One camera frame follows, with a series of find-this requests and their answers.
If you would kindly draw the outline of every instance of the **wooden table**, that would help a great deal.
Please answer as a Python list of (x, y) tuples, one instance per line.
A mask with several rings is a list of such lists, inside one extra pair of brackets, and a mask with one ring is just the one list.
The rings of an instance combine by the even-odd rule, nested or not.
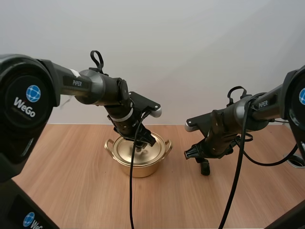
[[(173, 150), (150, 177), (133, 179), (133, 219), (144, 228), (218, 228), (235, 173), (237, 149), (211, 159), (202, 176), (184, 150), (203, 138), (183, 126), (148, 128), (173, 142)], [(129, 177), (105, 151), (110, 125), (48, 125), (22, 173), (14, 180), (60, 228), (130, 228)], [(294, 147), (282, 125), (253, 133), (246, 152), (261, 162), (283, 158)], [(305, 170), (288, 163), (260, 167), (244, 157), (225, 228), (264, 228), (305, 199)]]

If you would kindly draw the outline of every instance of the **white wall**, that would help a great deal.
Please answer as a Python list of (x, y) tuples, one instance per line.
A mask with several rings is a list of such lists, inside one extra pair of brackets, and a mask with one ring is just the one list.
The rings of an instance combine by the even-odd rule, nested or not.
[[(302, 0), (7, 0), (0, 52), (81, 71), (99, 50), (106, 73), (162, 105), (147, 124), (184, 124), (225, 107), (233, 86), (269, 91), (303, 66), (304, 8)], [(73, 98), (50, 122), (108, 124), (106, 115)]]

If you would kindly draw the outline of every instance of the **wego logo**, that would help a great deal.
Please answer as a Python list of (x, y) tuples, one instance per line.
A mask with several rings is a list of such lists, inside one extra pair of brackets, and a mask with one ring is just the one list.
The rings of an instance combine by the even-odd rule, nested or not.
[[(27, 96), (27, 99), (31, 103), (37, 102), (41, 97), (41, 91), (40, 88), (36, 85), (31, 85), (28, 87), (25, 95)], [(24, 104), (24, 101), (19, 99), (18, 97), (15, 98), (14, 106), (16, 106), (18, 109), (20, 109), (25, 114), (29, 115), (30, 117), (35, 117), (36, 113), (33, 111), (33, 108), (31, 106), (26, 106)]]
[(24, 105), (24, 101), (19, 99), (18, 97), (15, 98), (14, 106), (18, 107), (21, 109), (22, 112), (26, 113), (30, 117), (35, 117), (36, 113), (33, 110), (32, 107)]
[(35, 213), (30, 212), (23, 220), (23, 226), (28, 227), (31, 225), (30, 228), (32, 229), (43, 229), (43, 226), (39, 226), (39, 222), (37, 222), (35, 219)]

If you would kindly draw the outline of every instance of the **black strap loop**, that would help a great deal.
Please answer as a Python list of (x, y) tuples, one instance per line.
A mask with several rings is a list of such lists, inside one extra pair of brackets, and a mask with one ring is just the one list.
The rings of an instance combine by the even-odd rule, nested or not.
[[(95, 53), (98, 55), (100, 62), (98, 62), (97, 59), (94, 57)], [(102, 69), (104, 67), (104, 61), (103, 61), (101, 53), (99, 51), (97, 51), (97, 50), (92, 50), (90, 52), (90, 56), (91, 56), (91, 59), (93, 60), (93, 62), (96, 64), (96, 67), (99, 70), (99, 72), (103, 74), (103, 70)]]
[(232, 88), (232, 89), (228, 92), (229, 104), (227, 105), (227, 107), (230, 106), (230, 105), (232, 105), (232, 104), (234, 103), (233, 99), (231, 98), (231, 93), (232, 93), (233, 91), (235, 91), (235, 90), (238, 90), (238, 89), (243, 89), (243, 90), (244, 90), (242, 96), (240, 97), (241, 99), (242, 99), (245, 95), (247, 95), (247, 90), (244, 89), (242, 86), (236, 86), (236, 87)]

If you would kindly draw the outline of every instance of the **white label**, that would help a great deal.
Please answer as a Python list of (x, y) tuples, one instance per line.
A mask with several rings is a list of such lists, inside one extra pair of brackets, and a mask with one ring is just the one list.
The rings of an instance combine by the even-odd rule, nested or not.
[(80, 77), (81, 76), (78, 71), (73, 70), (73, 69), (70, 69), (70, 70), (73, 73), (73, 75), (75, 75), (76, 77)]

